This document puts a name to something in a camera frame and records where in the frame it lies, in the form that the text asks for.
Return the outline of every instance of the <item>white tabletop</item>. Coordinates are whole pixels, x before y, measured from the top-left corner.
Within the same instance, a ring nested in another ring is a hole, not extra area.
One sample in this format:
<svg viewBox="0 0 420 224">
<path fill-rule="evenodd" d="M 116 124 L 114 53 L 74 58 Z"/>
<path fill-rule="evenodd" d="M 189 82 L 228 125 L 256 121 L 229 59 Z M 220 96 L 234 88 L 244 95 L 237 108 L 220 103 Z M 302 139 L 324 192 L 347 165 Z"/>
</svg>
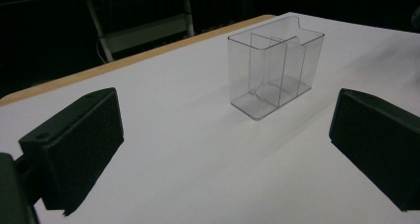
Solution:
<svg viewBox="0 0 420 224">
<path fill-rule="evenodd" d="M 341 88 L 420 116 L 420 35 L 300 14 L 325 34 L 313 88 L 261 121 L 229 101 L 236 31 L 0 107 L 0 152 L 80 96 L 118 92 L 125 142 L 80 207 L 58 223 L 419 223 L 328 136 Z"/>
</svg>

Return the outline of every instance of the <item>clear plastic container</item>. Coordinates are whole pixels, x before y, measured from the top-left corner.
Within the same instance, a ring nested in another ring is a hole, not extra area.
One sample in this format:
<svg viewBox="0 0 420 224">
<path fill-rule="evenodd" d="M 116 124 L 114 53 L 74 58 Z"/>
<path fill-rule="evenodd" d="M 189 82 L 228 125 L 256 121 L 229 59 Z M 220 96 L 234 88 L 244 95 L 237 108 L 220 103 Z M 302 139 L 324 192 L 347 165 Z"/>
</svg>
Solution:
<svg viewBox="0 0 420 224">
<path fill-rule="evenodd" d="M 323 40 L 294 16 L 229 37 L 232 105 L 259 120 L 308 91 Z"/>
</svg>

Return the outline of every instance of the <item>dark background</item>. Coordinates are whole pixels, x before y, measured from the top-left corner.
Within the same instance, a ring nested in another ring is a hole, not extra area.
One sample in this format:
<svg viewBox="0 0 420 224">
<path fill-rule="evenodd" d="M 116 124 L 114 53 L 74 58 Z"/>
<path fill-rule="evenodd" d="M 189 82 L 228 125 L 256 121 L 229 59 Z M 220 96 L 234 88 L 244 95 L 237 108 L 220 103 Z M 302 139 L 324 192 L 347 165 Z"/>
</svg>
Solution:
<svg viewBox="0 0 420 224">
<path fill-rule="evenodd" d="M 106 33 L 183 11 L 182 0 L 93 3 Z M 420 0 L 190 0 L 190 4 L 196 34 L 287 12 L 419 33 L 411 16 Z M 0 97 L 103 64 L 86 0 L 0 0 L 0 22 Z M 114 56 L 133 55 L 184 37 L 174 35 Z"/>
</svg>

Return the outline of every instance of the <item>white table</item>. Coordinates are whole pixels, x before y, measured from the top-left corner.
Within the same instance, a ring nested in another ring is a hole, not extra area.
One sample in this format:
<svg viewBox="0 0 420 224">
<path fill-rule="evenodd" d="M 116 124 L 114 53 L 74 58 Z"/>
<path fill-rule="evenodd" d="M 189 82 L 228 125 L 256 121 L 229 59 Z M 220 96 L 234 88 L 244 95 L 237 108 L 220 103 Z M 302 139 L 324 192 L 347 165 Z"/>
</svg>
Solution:
<svg viewBox="0 0 420 224">
<path fill-rule="evenodd" d="M 341 88 L 420 115 L 420 35 L 296 15 L 324 33 L 313 88 L 253 121 L 230 105 L 227 37 L 0 107 L 0 152 L 80 96 L 118 91 L 125 142 L 68 217 L 48 223 L 419 223 L 328 137 Z"/>
</svg>

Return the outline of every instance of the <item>wooden table edge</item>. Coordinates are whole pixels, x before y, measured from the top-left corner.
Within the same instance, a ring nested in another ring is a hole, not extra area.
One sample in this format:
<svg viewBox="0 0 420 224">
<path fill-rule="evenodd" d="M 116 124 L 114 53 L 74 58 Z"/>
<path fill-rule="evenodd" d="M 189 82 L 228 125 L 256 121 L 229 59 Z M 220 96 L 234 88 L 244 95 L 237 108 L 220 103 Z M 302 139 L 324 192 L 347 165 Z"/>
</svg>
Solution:
<svg viewBox="0 0 420 224">
<path fill-rule="evenodd" d="M 78 72 L 75 74 L 71 74 L 62 78 L 58 78 L 46 83 L 42 83 L 33 87 L 29 87 L 11 94 L 8 94 L 6 96 L 4 96 L 3 98 L 0 99 L 0 106 L 4 106 L 13 102 L 17 102 L 23 99 L 27 99 L 42 93 L 46 93 L 61 87 L 65 87 L 68 86 L 70 84 L 88 79 L 90 77 L 94 77 L 97 75 L 101 75 L 125 66 L 128 66 L 130 64 L 154 57 L 154 56 L 159 56 L 165 53 L 168 53 L 170 51 L 182 48 L 182 47 L 186 47 L 207 39 L 211 39 L 226 33 L 230 33 L 232 31 L 241 29 L 241 28 L 245 28 L 249 25 L 252 24 L 256 24 L 268 19 L 271 19 L 275 17 L 274 15 L 261 15 L 258 17 L 254 17 L 252 19 L 243 21 L 243 22 L 239 22 L 236 24 L 232 24 L 230 26 L 224 27 L 224 28 L 220 28 L 214 31 L 210 31 L 204 34 L 200 34 L 191 38 L 187 38 L 172 44 L 168 44 L 165 45 L 163 47 L 159 47 L 156 49 L 152 49 L 150 51 L 146 51 L 143 53 L 139 53 L 133 56 L 128 56 L 113 62 L 109 62 L 103 65 L 99 65 L 87 70 L 84 70 L 82 72 Z"/>
</svg>

